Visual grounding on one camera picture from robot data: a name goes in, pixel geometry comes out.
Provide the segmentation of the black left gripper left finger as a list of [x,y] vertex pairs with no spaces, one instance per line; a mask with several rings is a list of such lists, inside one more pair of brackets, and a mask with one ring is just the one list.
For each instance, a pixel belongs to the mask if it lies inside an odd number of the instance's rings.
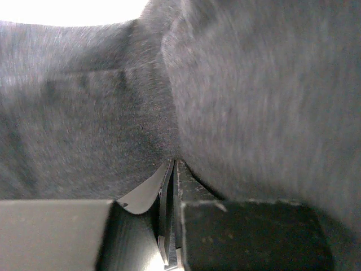
[[164,270],[173,166],[119,200],[1,201],[1,269]]

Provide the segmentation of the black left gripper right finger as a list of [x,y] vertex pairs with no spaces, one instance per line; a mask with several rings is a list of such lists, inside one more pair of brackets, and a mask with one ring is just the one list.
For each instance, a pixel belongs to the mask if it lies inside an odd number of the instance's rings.
[[314,211],[287,200],[220,200],[174,166],[175,247],[184,270],[333,270]]

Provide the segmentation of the black denim trousers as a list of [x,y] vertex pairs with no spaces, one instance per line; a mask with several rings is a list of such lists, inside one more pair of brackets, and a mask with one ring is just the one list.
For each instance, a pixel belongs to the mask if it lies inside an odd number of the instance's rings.
[[360,269],[360,2],[149,1],[1,22],[1,198],[120,198],[163,160],[232,200],[314,207]]

